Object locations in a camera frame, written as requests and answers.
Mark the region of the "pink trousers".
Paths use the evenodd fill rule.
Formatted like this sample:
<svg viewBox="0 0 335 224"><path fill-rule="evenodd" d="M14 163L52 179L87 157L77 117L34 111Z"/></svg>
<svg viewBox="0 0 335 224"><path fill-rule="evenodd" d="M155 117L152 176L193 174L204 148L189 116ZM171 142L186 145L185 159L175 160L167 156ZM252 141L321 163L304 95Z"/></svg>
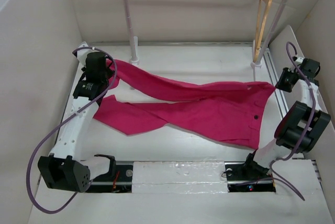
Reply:
<svg viewBox="0 0 335 224"><path fill-rule="evenodd" d="M192 84L167 79L117 60L117 81L155 99L120 102L105 97L94 119L128 136L167 124L214 141L257 149L266 103L275 87L267 82Z"/></svg>

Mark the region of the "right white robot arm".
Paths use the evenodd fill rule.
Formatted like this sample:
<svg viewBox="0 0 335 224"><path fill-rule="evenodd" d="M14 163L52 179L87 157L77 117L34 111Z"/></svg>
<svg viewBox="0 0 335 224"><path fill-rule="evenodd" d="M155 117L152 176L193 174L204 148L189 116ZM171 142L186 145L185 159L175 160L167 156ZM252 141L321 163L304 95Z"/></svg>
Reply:
<svg viewBox="0 0 335 224"><path fill-rule="evenodd" d="M294 102L276 128L274 140L247 156L240 168L246 178L266 176L274 161L311 151L330 122L330 115L322 111L317 99L319 83L315 77L320 63L306 58L293 60L291 68L283 68L275 87L288 93L299 90L300 100Z"/></svg>

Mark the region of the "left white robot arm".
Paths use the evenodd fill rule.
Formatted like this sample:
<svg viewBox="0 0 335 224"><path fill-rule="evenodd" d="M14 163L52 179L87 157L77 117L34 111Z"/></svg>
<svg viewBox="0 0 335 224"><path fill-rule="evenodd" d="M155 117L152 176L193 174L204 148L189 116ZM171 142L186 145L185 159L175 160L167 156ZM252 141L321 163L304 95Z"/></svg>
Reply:
<svg viewBox="0 0 335 224"><path fill-rule="evenodd" d="M82 159L82 145L88 127L99 109L109 79L114 72L107 67L107 55L89 53L84 71L73 92L73 119L66 123L48 156L41 156L38 169L48 188L82 193L96 178L112 180L116 176L115 158L96 154Z"/></svg>

